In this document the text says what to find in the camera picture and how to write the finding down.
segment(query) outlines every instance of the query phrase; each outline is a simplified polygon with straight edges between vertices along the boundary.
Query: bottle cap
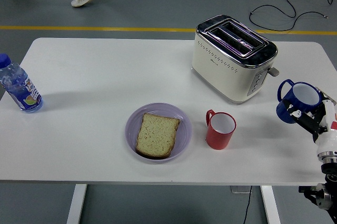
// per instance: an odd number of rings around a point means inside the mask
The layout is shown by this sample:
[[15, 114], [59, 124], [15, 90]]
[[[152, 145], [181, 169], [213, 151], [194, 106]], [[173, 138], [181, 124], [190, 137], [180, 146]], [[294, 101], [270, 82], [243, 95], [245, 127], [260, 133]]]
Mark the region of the bottle cap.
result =
[[7, 67], [12, 63], [11, 59], [8, 57], [7, 54], [0, 54], [0, 69]]

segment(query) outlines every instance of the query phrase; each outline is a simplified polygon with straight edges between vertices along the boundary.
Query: mug handle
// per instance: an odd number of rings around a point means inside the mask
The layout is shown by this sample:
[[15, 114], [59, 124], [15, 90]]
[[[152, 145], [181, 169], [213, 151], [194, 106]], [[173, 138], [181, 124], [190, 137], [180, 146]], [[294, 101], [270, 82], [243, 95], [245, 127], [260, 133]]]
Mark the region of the mug handle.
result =
[[207, 126], [209, 126], [211, 117], [212, 117], [214, 114], [215, 114], [215, 112], [214, 112], [213, 110], [207, 111], [207, 113], [206, 113], [206, 124], [207, 124]]
[[280, 84], [280, 87], [279, 87], [279, 89], [277, 90], [277, 100], [278, 100], [279, 102], [282, 101], [282, 98], [281, 98], [281, 91], [282, 91], [283, 85], [284, 85], [285, 83], [290, 84], [291, 87], [294, 86], [294, 82], [291, 81], [290, 79], [284, 80], [284, 81]]

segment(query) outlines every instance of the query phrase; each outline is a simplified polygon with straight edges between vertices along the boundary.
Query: toaster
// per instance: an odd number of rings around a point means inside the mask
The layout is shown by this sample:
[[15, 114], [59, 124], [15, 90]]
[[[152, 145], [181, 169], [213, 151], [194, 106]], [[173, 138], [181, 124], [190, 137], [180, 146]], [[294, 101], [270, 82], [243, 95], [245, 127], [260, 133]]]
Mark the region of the toaster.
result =
[[242, 103], [257, 94], [268, 73], [278, 75], [272, 67], [276, 55], [275, 44], [219, 15], [197, 26], [192, 67], [232, 102]]

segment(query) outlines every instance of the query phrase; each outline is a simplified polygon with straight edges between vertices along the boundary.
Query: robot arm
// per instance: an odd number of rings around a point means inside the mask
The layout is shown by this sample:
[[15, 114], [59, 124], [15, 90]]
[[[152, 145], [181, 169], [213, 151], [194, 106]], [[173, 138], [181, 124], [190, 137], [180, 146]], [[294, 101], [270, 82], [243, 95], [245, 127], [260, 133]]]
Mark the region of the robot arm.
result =
[[334, 106], [336, 102], [320, 91], [322, 102], [310, 114], [303, 113], [288, 100], [283, 100], [292, 119], [312, 134], [313, 141], [318, 145], [317, 156], [323, 163], [322, 173], [325, 174], [325, 184], [315, 187], [299, 187], [299, 192], [320, 209], [328, 212], [337, 224], [337, 116]]

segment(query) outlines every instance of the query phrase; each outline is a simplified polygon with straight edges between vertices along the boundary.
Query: cup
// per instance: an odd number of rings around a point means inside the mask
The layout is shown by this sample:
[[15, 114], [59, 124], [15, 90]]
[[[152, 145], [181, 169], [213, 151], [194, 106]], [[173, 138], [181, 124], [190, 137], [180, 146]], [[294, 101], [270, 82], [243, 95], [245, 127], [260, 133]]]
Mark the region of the cup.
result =
[[206, 113], [206, 124], [208, 126], [207, 144], [214, 149], [224, 149], [236, 129], [235, 119], [228, 113], [209, 110]]
[[[288, 83], [291, 88], [282, 98], [281, 91], [286, 83]], [[282, 100], [288, 100], [301, 112], [308, 113], [316, 109], [316, 107], [321, 103], [322, 98], [319, 91], [314, 86], [305, 82], [294, 83], [290, 79], [287, 79], [279, 86], [277, 91], [277, 100], [279, 101], [279, 104], [276, 107], [278, 117], [285, 123], [293, 124], [295, 121], [291, 118]]]

